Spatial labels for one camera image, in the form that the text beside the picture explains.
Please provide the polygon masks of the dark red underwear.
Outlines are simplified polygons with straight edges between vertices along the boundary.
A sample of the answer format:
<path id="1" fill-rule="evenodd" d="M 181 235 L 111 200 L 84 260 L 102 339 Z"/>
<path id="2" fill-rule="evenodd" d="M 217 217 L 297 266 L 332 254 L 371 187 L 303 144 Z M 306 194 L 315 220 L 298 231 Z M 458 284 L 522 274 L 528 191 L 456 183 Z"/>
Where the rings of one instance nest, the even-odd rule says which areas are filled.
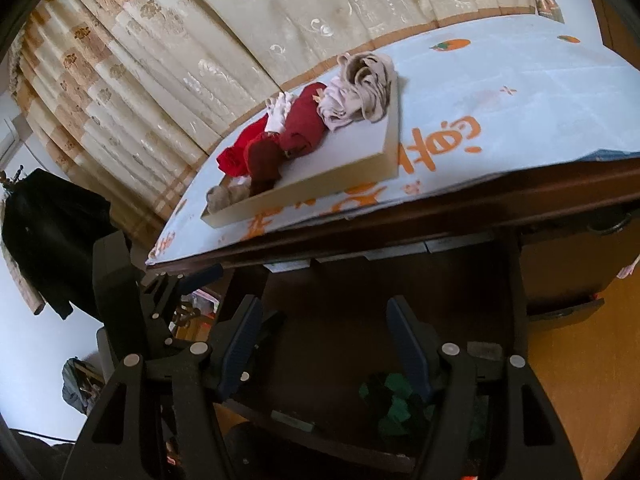
<path id="1" fill-rule="evenodd" d="M 308 84 L 293 102 L 283 131 L 265 131 L 247 145 L 244 159 L 250 177 L 250 196 L 271 190 L 281 177 L 282 165 L 318 148 L 326 134 L 326 125 L 318 114 L 325 88 L 322 82 Z"/>

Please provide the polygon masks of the dark wooden dresser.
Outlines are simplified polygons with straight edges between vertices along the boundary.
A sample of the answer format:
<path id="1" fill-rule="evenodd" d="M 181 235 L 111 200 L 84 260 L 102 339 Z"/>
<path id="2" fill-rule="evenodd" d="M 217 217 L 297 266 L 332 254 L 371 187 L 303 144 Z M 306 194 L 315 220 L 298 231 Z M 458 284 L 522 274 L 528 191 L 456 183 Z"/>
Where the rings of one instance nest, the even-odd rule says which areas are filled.
<path id="1" fill-rule="evenodd" d="M 447 255 L 504 240 L 521 248 L 533 314 L 596 299 L 639 253 L 638 158 L 568 162 L 506 174 L 461 191 L 352 218 L 323 218 L 152 264 L 171 274 L 269 263 Z"/>

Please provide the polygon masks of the wooden coat rack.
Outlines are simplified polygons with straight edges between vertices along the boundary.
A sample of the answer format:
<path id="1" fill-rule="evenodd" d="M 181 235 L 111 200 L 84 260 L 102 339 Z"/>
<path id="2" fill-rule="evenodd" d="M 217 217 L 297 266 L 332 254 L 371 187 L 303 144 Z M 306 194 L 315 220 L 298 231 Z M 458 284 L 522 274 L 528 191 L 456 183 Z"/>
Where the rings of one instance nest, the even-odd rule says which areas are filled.
<path id="1" fill-rule="evenodd" d="M 18 166 L 17 170 L 14 172 L 14 174 L 12 174 L 12 176 L 9 176 L 6 173 L 6 170 L 1 170 L 0 183 L 2 185 L 2 188 L 4 188 L 8 192 L 12 192 L 15 188 L 15 185 L 17 185 L 17 182 L 21 179 L 23 171 L 23 165 Z"/>

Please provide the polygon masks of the open wooden drawer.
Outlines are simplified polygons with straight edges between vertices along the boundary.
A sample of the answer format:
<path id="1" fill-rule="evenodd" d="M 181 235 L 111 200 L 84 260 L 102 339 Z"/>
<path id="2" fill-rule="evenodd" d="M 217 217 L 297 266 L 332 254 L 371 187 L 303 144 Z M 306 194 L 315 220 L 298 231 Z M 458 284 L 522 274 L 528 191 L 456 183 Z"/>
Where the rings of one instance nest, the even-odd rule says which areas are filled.
<path id="1" fill-rule="evenodd" d="M 508 355 L 524 353 L 521 249 L 484 240 L 254 278 L 257 338 L 226 407 L 262 430 L 263 477 L 459 479 L 478 431 L 503 468 L 522 428 Z"/>

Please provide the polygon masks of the brown garment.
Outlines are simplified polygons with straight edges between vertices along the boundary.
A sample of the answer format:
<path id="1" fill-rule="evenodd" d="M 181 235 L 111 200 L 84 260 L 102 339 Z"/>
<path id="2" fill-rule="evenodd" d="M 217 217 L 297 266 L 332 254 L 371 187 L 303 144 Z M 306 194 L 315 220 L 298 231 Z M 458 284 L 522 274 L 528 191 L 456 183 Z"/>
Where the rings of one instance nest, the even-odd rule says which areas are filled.
<path id="1" fill-rule="evenodd" d="M 249 184 L 216 185 L 206 194 L 207 211 L 210 214 L 216 214 L 249 197 Z"/>

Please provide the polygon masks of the bright red underwear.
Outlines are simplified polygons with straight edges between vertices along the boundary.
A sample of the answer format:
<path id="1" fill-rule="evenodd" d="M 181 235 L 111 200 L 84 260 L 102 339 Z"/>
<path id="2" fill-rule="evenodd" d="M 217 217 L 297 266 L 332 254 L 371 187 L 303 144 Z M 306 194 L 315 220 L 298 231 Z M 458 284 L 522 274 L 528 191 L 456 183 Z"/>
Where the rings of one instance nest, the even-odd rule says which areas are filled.
<path id="1" fill-rule="evenodd" d="M 216 158 L 218 168 L 230 178 L 248 175 L 245 149 L 264 132 L 268 122 L 268 115 L 262 115 L 256 122 L 245 127 L 235 142 L 225 148 Z"/>

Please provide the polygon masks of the cream floral curtain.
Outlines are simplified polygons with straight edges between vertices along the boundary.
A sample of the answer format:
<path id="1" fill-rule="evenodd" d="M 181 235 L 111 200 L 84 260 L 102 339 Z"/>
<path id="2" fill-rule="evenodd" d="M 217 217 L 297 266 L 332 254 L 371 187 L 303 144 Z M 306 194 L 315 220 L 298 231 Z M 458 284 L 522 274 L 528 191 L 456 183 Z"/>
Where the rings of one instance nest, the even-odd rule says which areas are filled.
<path id="1" fill-rule="evenodd" d="M 266 99 L 358 52 L 554 0 L 40 0 L 9 50 L 26 122 L 147 248 L 216 146 Z"/>

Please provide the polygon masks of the white pink underwear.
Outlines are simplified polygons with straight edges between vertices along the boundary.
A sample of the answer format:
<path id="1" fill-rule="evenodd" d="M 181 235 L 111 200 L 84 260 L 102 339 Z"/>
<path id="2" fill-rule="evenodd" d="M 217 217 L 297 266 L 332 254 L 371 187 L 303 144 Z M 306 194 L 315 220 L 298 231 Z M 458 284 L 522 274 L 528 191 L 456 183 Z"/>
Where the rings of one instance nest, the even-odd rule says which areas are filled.
<path id="1" fill-rule="evenodd" d="M 330 131 L 363 120 L 360 96 L 340 76 L 334 76 L 314 99 L 318 115 Z"/>

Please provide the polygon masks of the shallow gold cardboard tray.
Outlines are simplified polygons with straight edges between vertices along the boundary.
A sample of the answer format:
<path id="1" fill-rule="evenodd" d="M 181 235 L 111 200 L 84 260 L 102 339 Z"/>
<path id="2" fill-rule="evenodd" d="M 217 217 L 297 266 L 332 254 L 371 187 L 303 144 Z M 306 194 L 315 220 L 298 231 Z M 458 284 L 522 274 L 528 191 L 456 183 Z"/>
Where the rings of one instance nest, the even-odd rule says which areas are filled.
<path id="1" fill-rule="evenodd" d="M 393 80 L 390 104 L 379 122 L 352 122 L 327 133 L 314 152 L 281 167 L 274 188 L 214 214 L 203 211 L 201 219 L 212 228 L 222 228 L 269 209 L 393 179 L 398 176 L 398 142 L 399 91 L 398 81 Z"/>

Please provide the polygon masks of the beige dotted thermal underwear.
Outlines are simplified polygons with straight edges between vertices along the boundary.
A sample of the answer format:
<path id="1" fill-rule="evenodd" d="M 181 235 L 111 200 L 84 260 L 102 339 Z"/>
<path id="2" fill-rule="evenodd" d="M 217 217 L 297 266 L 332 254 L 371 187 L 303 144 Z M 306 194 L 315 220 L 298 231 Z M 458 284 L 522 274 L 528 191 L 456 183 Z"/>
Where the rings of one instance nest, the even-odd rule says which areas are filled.
<path id="1" fill-rule="evenodd" d="M 390 89 L 396 78 L 393 60 L 374 52 L 344 53 L 337 57 L 341 81 L 360 102 L 362 117 L 378 122 L 390 102 Z"/>

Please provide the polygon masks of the white orange-print table cover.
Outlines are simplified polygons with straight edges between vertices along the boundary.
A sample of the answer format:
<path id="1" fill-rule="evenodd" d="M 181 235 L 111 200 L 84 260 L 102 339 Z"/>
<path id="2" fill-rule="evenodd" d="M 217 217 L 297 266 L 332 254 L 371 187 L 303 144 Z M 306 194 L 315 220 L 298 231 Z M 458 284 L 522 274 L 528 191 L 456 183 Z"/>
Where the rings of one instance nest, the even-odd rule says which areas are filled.
<path id="1" fill-rule="evenodd" d="M 603 44 L 535 15 L 424 32 L 384 48 L 400 77 L 398 174 L 271 208 L 214 229 L 202 219 L 219 177 L 206 162 L 155 246 L 151 266 L 304 223 L 352 218 L 498 174 L 639 151 L 639 73 Z"/>

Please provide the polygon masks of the black coat on rack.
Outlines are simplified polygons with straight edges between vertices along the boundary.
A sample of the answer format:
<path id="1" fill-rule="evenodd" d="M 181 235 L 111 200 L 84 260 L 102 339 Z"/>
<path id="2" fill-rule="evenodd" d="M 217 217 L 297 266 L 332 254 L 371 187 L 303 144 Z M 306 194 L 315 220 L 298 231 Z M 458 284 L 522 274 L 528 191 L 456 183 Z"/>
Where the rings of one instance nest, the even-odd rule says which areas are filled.
<path id="1" fill-rule="evenodd" d="M 36 169 L 6 200 L 2 240 L 24 277 L 67 318 L 79 309 L 96 318 L 93 246 L 116 231 L 103 196 Z"/>

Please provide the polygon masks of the green underwear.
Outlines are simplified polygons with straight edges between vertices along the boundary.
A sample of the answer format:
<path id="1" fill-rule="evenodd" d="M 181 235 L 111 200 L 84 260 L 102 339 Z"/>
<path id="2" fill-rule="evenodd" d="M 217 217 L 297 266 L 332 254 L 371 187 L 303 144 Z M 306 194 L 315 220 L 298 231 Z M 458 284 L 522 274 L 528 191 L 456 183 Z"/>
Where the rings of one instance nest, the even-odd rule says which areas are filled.
<path id="1" fill-rule="evenodd" d="M 371 374 L 358 396 L 360 422 L 380 436 L 415 436 L 432 426 L 434 406 L 414 391 L 404 373 Z"/>

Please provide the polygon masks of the pale pink bra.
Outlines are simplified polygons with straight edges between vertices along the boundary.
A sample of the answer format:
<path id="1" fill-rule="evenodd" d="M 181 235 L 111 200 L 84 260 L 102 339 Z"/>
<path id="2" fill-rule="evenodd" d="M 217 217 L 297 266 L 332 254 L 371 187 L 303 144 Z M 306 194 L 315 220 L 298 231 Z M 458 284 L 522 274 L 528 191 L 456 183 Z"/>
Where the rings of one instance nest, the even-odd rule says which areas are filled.
<path id="1" fill-rule="evenodd" d="M 292 105 L 297 96 L 290 92 L 279 92 L 274 98 L 269 98 L 265 102 L 267 122 L 265 132 L 279 134 L 284 131 L 286 118 L 290 114 Z"/>

